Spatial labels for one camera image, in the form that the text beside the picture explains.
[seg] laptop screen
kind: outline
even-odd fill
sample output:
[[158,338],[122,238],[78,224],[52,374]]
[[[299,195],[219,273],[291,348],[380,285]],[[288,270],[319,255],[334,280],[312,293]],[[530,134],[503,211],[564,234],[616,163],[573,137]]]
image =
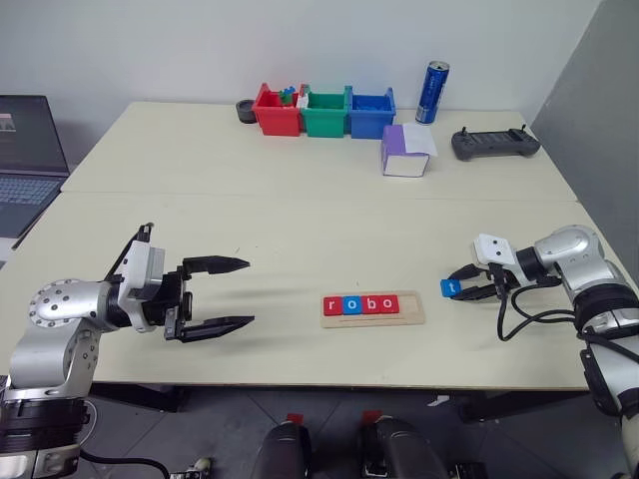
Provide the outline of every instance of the laptop screen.
[[0,95],[0,173],[69,174],[46,97]]

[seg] green bin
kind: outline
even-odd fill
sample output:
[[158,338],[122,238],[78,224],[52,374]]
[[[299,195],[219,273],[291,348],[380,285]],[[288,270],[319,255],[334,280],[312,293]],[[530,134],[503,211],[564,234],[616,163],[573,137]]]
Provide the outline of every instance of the green bin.
[[341,138],[346,130],[348,97],[352,87],[345,86],[343,93],[314,93],[303,86],[303,102],[298,106],[304,117],[307,135],[310,137]]

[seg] energy drink can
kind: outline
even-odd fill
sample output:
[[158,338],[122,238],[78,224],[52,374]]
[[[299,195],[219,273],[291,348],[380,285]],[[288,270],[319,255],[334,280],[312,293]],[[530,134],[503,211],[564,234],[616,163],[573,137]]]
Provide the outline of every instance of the energy drink can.
[[423,89],[419,98],[417,115],[418,123],[431,124],[435,121],[439,100],[443,93],[443,87],[448,78],[450,66],[445,62],[430,62],[426,69],[426,78],[423,81]]

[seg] blue bin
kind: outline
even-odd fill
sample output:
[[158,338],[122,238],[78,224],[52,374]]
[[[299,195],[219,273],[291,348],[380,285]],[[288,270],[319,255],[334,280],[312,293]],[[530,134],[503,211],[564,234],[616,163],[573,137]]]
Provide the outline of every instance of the blue bin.
[[354,95],[348,98],[348,119],[352,138],[381,140],[383,127],[392,125],[395,116],[395,101],[392,88],[385,95]]

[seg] game controller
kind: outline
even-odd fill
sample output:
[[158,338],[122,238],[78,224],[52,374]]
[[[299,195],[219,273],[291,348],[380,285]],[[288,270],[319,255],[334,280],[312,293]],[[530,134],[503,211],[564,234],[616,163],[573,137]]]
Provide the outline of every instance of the game controller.
[[490,157],[494,155],[521,155],[529,157],[537,153],[541,144],[524,132],[511,128],[504,132],[468,133],[466,127],[455,133],[450,139],[452,149],[459,160],[467,162],[472,157]]

